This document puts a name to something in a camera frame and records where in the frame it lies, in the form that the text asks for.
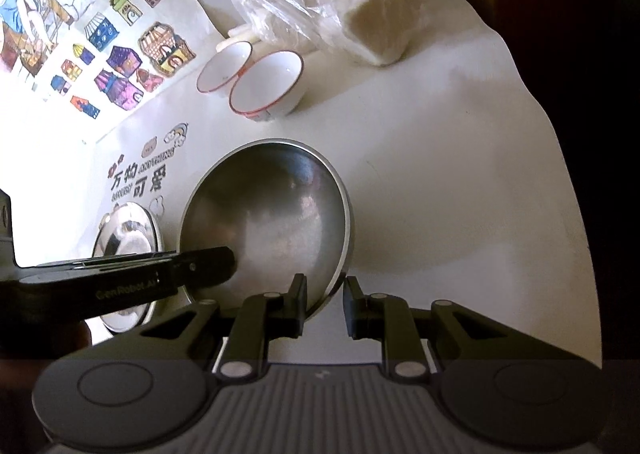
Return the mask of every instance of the purple house illustration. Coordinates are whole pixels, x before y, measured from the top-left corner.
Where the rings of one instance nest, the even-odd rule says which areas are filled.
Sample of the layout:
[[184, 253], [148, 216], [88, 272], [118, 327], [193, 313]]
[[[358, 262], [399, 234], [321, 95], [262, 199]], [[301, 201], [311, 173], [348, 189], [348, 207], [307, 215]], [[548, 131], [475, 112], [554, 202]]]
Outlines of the purple house illustration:
[[106, 70], [101, 71], [94, 82], [112, 103], [124, 110], [136, 108], [144, 94], [127, 79]]
[[129, 78], [142, 65], [142, 59], [133, 49], [114, 46], [107, 64]]

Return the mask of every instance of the ribbed gray surface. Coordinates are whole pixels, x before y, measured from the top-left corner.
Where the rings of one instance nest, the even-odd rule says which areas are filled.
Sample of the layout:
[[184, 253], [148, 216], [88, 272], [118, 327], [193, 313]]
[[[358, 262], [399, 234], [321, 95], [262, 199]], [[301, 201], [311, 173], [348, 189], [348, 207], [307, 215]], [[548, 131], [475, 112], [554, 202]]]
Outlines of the ribbed gray surface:
[[[223, 389], [190, 431], [148, 454], [504, 454], [454, 426], [422, 387], [377, 366], [271, 366]], [[595, 454], [587, 444], [565, 454]], [[50, 454], [78, 454], [55, 446]]]

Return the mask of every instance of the silver screw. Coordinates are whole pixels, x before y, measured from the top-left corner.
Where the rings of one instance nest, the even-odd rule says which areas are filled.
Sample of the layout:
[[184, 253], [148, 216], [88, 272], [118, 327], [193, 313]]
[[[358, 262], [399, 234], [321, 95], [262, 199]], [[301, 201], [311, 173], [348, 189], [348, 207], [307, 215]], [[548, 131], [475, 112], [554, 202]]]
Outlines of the silver screw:
[[403, 378], [417, 378], [427, 372], [427, 368], [420, 362], [400, 362], [396, 365], [396, 374]]
[[244, 378], [252, 371], [251, 366], [246, 362], [227, 362], [220, 368], [220, 373], [228, 378]]

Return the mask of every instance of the white bowl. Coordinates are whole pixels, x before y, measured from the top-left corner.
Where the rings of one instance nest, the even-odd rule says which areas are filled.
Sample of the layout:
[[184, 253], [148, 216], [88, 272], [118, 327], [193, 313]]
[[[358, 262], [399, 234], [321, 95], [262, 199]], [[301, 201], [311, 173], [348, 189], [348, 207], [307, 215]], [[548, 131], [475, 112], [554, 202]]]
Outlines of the white bowl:
[[196, 87], [200, 92], [213, 92], [227, 98], [238, 78], [251, 65], [254, 49], [249, 42], [236, 42], [216, 53], [204, 66]]
[[305, 62], [294, 51], [277, 51], [258, 60], [235, 83], [229, 106], [254, 121], [285, 116], [306, 92], [302, 80]]

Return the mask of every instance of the stainless steel plate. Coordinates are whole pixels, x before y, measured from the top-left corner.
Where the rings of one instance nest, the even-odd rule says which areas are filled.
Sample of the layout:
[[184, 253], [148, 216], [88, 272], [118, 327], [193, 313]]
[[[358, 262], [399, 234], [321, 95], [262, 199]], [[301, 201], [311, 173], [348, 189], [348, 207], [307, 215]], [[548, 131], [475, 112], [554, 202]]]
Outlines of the stainless steel plate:
[[317, 151], [289, 140], [237, 149], [198, 184], [182, 217], [179, 250], [228, 246], [238, 270], [224, 284], [189, 293], [223, 308], [268, 291], [285, 293], [296, 273], [318, 312], [348, 267], [353, 237], [347, 191]]
[[[164, 251], [155, 219], [140, 205], [125, 203], [105, 215], [95, 241], [93, 257]], [[112, 333], [124, 333], [149, 321], [156, 303], [134, 306], [100, 317]]]

